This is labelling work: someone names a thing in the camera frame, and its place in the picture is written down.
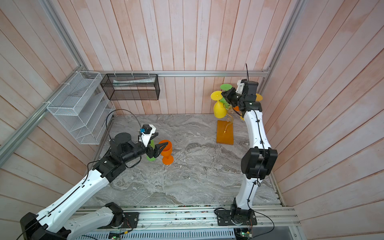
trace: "orange board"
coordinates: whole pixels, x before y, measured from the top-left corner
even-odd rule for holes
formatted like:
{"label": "orange board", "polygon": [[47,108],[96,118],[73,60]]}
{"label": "orange board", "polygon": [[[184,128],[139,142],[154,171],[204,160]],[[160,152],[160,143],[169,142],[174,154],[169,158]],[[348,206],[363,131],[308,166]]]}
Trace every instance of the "orange board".
{"label": "orange board", "polygon": [[228,125],[227,121],[217,121],[216,142],[221,144],[233,145],[233,123]]}

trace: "metal bar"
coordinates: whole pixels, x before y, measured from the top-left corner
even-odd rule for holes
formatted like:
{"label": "metal bar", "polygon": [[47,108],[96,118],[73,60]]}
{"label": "metal bar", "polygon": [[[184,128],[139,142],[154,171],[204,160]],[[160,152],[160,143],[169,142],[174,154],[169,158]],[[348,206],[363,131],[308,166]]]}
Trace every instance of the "metal bar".
{"label": "metal bar", "polygon": [[[59,35],[63,39],[65,45],[71,52],[73,58],[79,65],[74,72],[72,72],[66,79],[65,82],[69,82],[70,79],[76,74],[77,71],[82,71],[86,67],[83,59],[78,53],[72,39],[68,35],[64,26],[62,25],[58,14],[53,7],[50,0],[39,0],[40,5],[43,7],[45,13],[50,18],[52,24],[58,31]],[[47,111],[49,102],[52,101],[55,96],[62,90],[65,84],[61,84],[51,95],[43,102],[32,115],[16,130],[13,134],[4,142],[0,147],[0,167],[8,160],[8,158],[16,151],[16,149],[23,143],[28,135],[35,129],[35,127],[44,119]]]}
{"label": "metal bar", "polygon": [[285,28],[283,37],[281,38],[281,40],[279,42],[279,46],[277,47],[276,53],[273,56],[271,64],[268,68],[269,74],[268,74],[268,76],[266,76],[266,78],[264,79],[264,81],[261,83],[261,85],[259,87],[258,92],[261,95],[263,95],[263,93],[264,93],[265,87],[267,86],[267,84],[269,82],[269,79],[270,79],[270,77],[271,77],[271,75],[275,69],[277,62],[279,61],[279,59],[281,57],[282,52],[284,51],[284,49],[288,43],[290,36],[292,35],[293,29],[295,28],[295,25],[296,25],[298,19],[300,18],[301,13],[303,12],[303,10],[305,8],[306,3],[307,3],[307,0],[298,0],[296,3],[295,10],[293,11],[292,16],[289,19],[289,22],[288,22],[287,27]]}
{"label": "metal bar", "polygon": [[[217,225],[214,206],[181,207],[177,205],[160,207],[131,207],[123,208],[124,212],[139,212],[138,227],[135,230],[157,229],[193,229],[193,228],[231,228],[239,226],[221,227]],[[275,226],[300,226],[299,219],[292,207],[253,206],[253,210],[269,216]],[[73,217],[81,216],[98,210],[99,208],[79,209]],[[271,227],[272,222],[261,214],[256,214],[258,225],[254,227]]]}
{"label": "metal bar", "polygon": [[[141,74],[157,74],[158,77],[246,77],[246,70],[239,71],[101,71],[106,73],[141,73]],[[251,70],[248,71],[250,77],[267,77],[267,70]]]}
{"label": "metal bar", "polygon": [[[71,78],[76,74],[72,72],[65,82],[69,82]],[[0,147],[0,167],[10,158],[10,156],[16,151],[16,149],[23,143],[28,135],[35,129],[35,127],[44,119],[48,113],[47,106],[55,96],[64,88],[65,84],[60,84],[58,88],[38,107],[32,115],[17,129],[13,132],[4,144]]]}
{"label": "metal bar", "polygon": [[56,30],[58,31],[59,35],[63,39],[65,45],[69,49],[69,51],[72,53],[72,56],[74,57],[75,61],[79,66],[83,66],[86,68],[85,63],[80,56],[79,52],[77,51],[76,46],[74,45],[71,37],[69,36],[68,32],[65,30],[65,27],[61,23],[60,17],[55,10],[55,7],[53,6],[51,0],[39,0],[40,5],[43,7],[45,13],[48,15],[48,17],[51,19],[51,22],[55,26]]}
{"label": "metal bar", "polygon": [[278,198],[279,198],[279,200],[281,202],[281,205],[283,207],[286,206],[283,194],[282,194],[282,192],[281,192],[281,190],[279,188],[279,185],[277,184],[277,181],[276,181],[276,178],[275,178],[275,175],[273,174],[273,172],[271,172],[271,174],[269,175],[269,178],[270,178],[274,188],[276,188],[277,196],[278,196]]}

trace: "orange plastic cup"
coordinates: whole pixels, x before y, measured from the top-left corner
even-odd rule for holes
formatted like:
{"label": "orange plastic cup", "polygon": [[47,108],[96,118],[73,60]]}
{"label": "orange plastic cup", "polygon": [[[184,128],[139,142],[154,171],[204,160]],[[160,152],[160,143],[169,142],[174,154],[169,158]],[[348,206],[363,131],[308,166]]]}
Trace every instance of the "orange plastic cup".
{"label": "orange plastic cup", "polygon": [[169,140],[162,140],[159,143],[165,143],[167,142],[168,145],[164,148],[164,150],[161,152],[161,156],[168,157],[172,154],[172,143]]}
{"label": "orange plastic cup", "polygon": [[173,156],[172,155],[169,155],[167,157],[163,157],[163,163],[165,165],[171,165],[173,163]]}

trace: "black wire basket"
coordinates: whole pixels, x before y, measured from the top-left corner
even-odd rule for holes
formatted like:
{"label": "black wire basket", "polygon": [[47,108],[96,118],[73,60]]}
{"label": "black wire basket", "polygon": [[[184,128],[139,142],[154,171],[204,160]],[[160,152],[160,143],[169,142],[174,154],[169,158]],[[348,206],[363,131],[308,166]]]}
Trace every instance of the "black wire basket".
{"label": "black wire basket", "polygon": [[107,73],[101,87],[109,100],[158,100],[157,74]]}

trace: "vent grille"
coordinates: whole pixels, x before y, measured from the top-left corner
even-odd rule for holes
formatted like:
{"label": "vent grille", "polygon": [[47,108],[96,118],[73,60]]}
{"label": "vent grille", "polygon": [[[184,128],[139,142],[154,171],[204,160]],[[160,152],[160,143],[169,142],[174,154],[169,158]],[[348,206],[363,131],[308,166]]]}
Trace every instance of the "vent grille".
{"label": "vent grille", "polygon": [[[108,231],[106,232],[89,232],[85,234],[99,240],[108,239]],[[199,239],[235,239],[233,228],[219,229],[176,229],[176,230],[142,230],[133,231],[121,236],[121,239],[142,239],[142,240],[199,240]],[[79,240],[92,239],[89,237],[78,237]]]}

